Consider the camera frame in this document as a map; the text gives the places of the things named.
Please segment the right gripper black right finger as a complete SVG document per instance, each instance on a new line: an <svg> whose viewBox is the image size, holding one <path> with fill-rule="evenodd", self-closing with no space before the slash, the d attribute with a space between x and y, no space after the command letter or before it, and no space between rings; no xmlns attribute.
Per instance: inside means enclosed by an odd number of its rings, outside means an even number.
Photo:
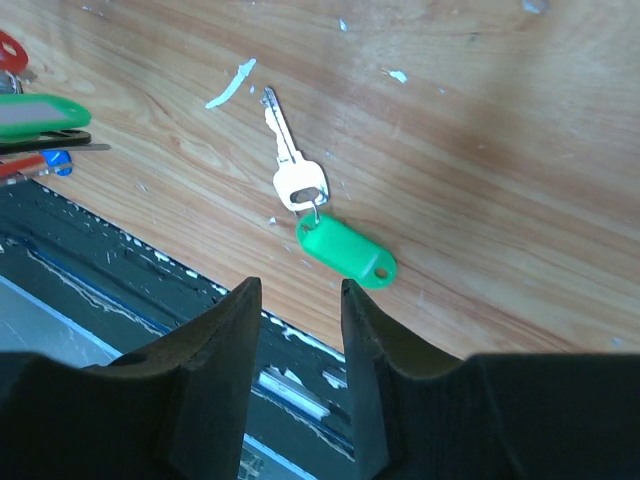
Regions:
<svg viewBox="0 0 640 480"><path fill-rule="evenodd" d="M354 281L341 328L360 479L635 479L635 354L458 359Z"/></svg>

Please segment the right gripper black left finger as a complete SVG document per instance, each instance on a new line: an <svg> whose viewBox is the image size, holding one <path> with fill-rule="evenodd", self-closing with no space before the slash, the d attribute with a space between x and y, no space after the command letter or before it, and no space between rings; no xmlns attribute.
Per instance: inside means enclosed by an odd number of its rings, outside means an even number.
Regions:
<svg viewBox="0 0 640 480"><path fill-rule="evenodd" d="M261 328L261 282L106 366L1 357L5 479L233 479Z"/></svg>

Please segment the green key tag with key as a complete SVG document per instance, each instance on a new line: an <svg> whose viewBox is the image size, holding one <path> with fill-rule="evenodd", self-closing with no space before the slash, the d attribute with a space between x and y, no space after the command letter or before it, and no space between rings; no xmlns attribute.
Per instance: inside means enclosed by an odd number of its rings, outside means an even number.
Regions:
<svg viewBox="0 0 640 480"><path fill-rule="evenodd" d="M265 122L275 135L277 169L272 183L286 209L298 217L301 249L345 278L369 289L389 287L397 274L392 253L346 223L323 213L330 200L322 167L304 157L294 141L275 90L264 88L260 102Z"/></svg>

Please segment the metal key ring disc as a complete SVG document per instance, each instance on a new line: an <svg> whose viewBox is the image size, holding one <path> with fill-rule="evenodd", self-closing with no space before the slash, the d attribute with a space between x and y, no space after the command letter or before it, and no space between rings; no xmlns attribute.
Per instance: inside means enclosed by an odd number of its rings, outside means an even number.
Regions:
<svg viewBox="0 0 640 480"><path fill-rule="evenodd" d="M57 175L41 155L46 150L108 151L86 130L92 115L70 99L26 93L29 57L22 45L1 33L1 185Z"/></svg>

